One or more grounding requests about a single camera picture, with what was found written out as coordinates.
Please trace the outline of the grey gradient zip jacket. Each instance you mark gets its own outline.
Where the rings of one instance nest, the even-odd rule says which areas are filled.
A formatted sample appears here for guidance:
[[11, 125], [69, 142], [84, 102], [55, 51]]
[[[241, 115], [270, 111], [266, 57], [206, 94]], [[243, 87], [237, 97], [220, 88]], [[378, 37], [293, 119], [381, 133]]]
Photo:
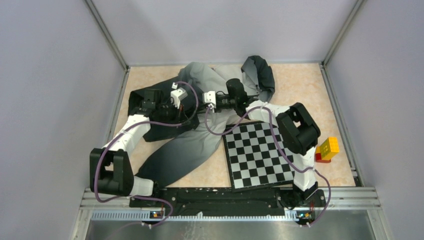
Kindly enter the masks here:
[[[172, 83], [188, 82], [201, 98], [208, 91], [227, 93], [226, 82], [230, 79], [239, 79], [248, 96], [254, 96], [263, 102], [270, 101], [275, 93], [272, 68], [258, 55], [249, 56], [241, 67], [209, 67], [205, 63], [191, 62], [176, 77], [154, 84], [151, 88], [162, 90], [164, 99], [167, 100]], [[144, 140], [168, 142], [147, 157], [136, 176], [152, 180], [161, 188], [178, 181], [202, 165], [218, 149], [222, 138], [220, 134], [228, 124], [239, 119], [236, 111], [229, 109], [218, 113], [210, 112], [208, 116], [198, 112], [193, 120], [197, 126], [195, 129], [189, 125], [181, 128], [151, 125], [150, 131], [143, 136]]]

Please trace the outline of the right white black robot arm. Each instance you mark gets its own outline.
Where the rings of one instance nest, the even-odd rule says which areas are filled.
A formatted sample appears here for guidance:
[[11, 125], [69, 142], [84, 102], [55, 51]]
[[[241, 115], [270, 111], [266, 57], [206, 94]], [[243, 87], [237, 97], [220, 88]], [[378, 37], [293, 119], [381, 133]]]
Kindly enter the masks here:
[[210, 110], [234, 110], [252, 124], [226, 131], [225, 147], [231, 186], [235, 191], [292, 182], [291, 193], [281, 194], [288, 209], [312, 205], [318, 183], [315, 153], [320, 129], [302, 103], [279, 106], [248, 96], [239, 79], [226, 83], [227, 93], [207, 93]]

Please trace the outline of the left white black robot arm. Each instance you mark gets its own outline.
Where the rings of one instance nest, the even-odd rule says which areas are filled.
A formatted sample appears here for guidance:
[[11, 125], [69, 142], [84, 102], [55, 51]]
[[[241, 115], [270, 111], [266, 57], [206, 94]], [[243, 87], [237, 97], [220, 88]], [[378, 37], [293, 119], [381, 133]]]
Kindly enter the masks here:
[[167, 101], [158, 89], [147, 89], [139, 103], [129, 109], [129, 115], [122, 129], [101, 148], [94, 148], [89, 154], [90, 190], [100, 203], [100, 194], [117, 197], [141, 196], [149, 207], [160, 202], [160, 193], [155, 190], [151, 179], [134, 176], [130, 156], [152, 125], [180, 127], [182, 125], [181, 101], [188, 93], [183, 88], [170, 92]]

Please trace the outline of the black white checkerboard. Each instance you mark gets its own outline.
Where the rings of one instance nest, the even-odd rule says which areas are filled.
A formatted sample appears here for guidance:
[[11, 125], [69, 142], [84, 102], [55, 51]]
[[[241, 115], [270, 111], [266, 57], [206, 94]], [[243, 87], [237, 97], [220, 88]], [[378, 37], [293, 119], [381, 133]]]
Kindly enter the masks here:
[[276, 126], [262, 121], [227, 125], [223, 145], [233, 192], [262, 189], [293, 183], [295, 170], [278, 151], [277, 143], [290, 162], [294, 154], [284, 146]]

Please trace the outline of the red toy brick block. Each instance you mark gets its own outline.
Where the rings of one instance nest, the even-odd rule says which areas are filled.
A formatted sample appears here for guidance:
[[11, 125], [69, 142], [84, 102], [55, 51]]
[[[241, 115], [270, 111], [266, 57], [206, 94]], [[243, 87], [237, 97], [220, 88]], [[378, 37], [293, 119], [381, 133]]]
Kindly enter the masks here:
[[331, 159], [322, 159], [321, 153], [316, 153], [315, 154], [315, 162], [316, 163], [325, 163], [325, 164], [327, 164], [327, 163], [331, 163], [332, 160]]

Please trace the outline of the yellow toy brick block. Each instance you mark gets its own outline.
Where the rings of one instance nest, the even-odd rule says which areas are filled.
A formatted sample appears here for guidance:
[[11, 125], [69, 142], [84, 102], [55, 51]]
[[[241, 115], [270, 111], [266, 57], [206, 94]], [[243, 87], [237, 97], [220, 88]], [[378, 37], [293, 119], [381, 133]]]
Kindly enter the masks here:
[[340, 152], [338, 139], [335, 136], [328, 137], [319, 147], [321, 157], [324, 160], [332, 159]]

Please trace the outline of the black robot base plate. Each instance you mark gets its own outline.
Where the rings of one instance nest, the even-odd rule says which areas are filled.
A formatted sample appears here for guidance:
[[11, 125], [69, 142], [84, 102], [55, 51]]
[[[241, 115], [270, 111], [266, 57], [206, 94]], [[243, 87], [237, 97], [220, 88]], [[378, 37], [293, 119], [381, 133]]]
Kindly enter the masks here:
[[172, 216], [206, 217], [265, 217], [282, 216], [289, 210], [324, 207], [323, 190], [317, 190], [304, 200], [291, 188], [268, 187], [234, 192], [231, 188], [163, 188], [157, 190], [154, 201], [132, 199], [131, 208], [159, 208], [173, 210]]

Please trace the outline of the aluminium frame rail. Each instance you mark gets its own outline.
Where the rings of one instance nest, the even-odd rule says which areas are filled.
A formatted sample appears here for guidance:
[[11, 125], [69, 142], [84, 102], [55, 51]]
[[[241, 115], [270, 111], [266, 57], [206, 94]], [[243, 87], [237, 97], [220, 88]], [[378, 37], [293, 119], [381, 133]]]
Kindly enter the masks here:
[[372, 187], [320, 188], [308, 200], [295, 203], [287, 187], [243, 192], [230, 188], [165, 188], [154, 201], [101, 194], [100, 203], [86, 189], [80, 208], [94, 220], [168, 221], [299, 221], [317, 217], [321, 211], [380, 210]]

